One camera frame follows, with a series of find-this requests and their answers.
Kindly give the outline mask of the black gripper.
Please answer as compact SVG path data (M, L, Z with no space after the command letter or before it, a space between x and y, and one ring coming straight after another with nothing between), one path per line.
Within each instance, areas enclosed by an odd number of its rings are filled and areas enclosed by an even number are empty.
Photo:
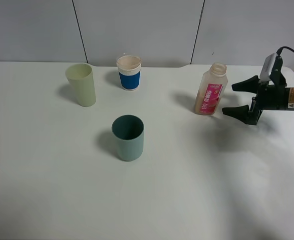
M243 105L238 107L223 107L222 113L235 118L247 125L257 125L258 120L264 110L286 111L288 104L287 84L259 86L257 75L234 83L231 87L235 92L257 92L252 98L251 106Z

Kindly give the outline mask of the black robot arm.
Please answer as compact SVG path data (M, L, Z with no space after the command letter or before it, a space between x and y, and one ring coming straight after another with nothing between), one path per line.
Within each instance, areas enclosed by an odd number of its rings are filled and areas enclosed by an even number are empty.
M268 111L294 111L294 87L287 87L285 77L280 74L269 82L262 82L258 76L253 76L242 82L232 85L235 92L248 92L256 94L251 105L238 107L224 107L224 115L235 118L246 125L257 125L264 110Z

